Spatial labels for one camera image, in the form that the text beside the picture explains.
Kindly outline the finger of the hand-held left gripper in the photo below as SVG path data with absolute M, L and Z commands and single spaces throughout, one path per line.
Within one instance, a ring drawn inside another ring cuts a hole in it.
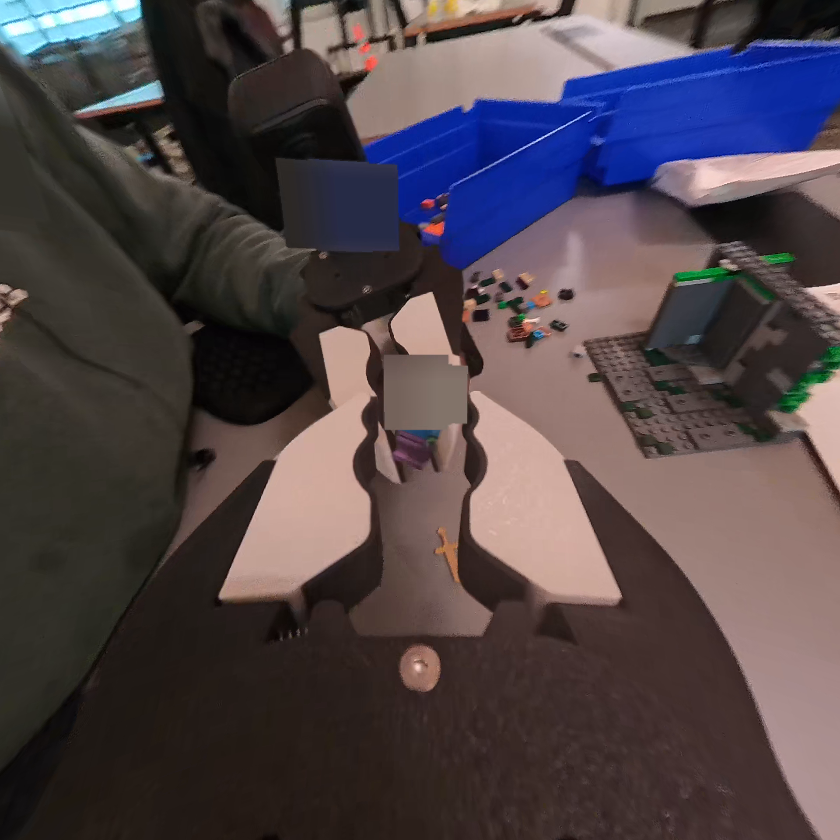
M 332 410 L 360 394 L 375 397 L 382 358 L 370 334 L 361 329 L 335 327 L 318 336 L 327 375 Z
M 432 291 L 409 298 L 391 318 L 391 338 L 407 355 L 457 356 Z

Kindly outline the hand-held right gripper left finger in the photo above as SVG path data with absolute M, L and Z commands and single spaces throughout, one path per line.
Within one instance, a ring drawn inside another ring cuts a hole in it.
M 377 429 L 375 398 L 359 392 L 280 451 L 220 602 L 286 602 L 303 614 L 336 601 L 350 610 L 379 587 Z

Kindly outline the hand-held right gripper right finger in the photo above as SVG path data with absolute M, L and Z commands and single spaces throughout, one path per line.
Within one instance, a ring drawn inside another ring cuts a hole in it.
M 561 452 L 479 391 L 462 431 L 465 590 L 491 611 L 507 601 L 618 606 L 621 589 Z

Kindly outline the gold toy sword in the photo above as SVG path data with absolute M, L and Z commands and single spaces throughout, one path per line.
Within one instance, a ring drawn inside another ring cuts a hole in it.
M 457 585 L 460 585 L 459 577 L 459 558 L 458 558 L 458 542 L 451 540 L 448 536 L 445 527 L 439 527 L 436 530 L 439 545 L 434 549 L 434 553 L 444 559 L 450 572 L 451 578 Z

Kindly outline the green headed toy minifigure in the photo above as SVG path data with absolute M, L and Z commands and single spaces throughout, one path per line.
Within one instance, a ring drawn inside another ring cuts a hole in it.
M 437 429 L 397 430 L 393 433 L 392 457 L 398 465 L 423 469 L 434 464 L 440 431 Z

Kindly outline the person's left forearm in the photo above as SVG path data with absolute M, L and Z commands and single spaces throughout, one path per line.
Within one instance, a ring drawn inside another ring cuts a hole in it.
M 290 247 L 214 193 L 143 168 L 114 143 L 82 136 L 98 159 L 108 231 L 169 302 L 229 327 L 291 337 L 309 248 Z

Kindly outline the heap of mixed bricks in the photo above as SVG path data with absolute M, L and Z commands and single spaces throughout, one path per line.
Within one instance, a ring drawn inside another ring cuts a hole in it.
M 450 193 L 444 192 L 421 201 L 421 216 L 416 226 L 424 242 L 437 245 L 441 241 L 445 232 L 449 199 Z

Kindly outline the scatter of small loose bricks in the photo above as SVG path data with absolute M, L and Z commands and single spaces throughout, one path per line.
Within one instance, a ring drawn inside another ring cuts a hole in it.
M 571 289 L 553 294 L 539 288 L 536 277 L 527 271 L 509 277 L 502 269 L 472 270 L 462 296 L 462 333 L 497 319 L 506 344 L 532 350 L 569 332 L 569 322 L 553 311 L 553 305 L 573 297 Z

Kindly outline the grey brick building model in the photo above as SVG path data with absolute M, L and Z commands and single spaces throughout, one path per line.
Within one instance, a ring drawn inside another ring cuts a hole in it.
M 800 409 L 838 372 L 838 309 L 795 266 L 720 245 L 673 275 L 645 330 L 584 342 L 647 459 L 805 436 Z

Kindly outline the black office chair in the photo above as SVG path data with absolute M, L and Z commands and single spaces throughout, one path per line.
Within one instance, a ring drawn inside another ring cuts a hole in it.
M 338 77 L 312 50 L 285 52 L 256 2 L 141 10 L 165 111 L 200 186 L 281 231 L 278 159 L 365 160 Z

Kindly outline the dark green hoodie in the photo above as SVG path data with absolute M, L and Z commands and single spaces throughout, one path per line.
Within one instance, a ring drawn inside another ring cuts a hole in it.
M 218 209 L 2 51 L 2 771 L 88 676 L 181 518 L 186 331 L 164 281 Z

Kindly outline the wooden top office table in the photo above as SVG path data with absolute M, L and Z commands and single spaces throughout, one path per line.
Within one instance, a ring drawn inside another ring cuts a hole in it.
M 75 111 L 79 120 L 128 118 L 160 109 L 165 103 L 164 91 L 158 80 L 131 89 L 112 98 L 95 102 Z

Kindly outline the white rounded board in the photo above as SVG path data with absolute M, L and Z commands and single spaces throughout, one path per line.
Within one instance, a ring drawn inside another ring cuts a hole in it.
M 805 436 L 815 456 L 839 490 L 839 373 L 817 385 L 800 409 Z

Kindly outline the white crumpled paper bag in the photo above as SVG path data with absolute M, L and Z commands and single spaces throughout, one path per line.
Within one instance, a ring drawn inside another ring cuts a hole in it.
M 649 185 L 697 208 L 776 192 L 838 171 L 838 150 L 736 154 L 663 163 Z

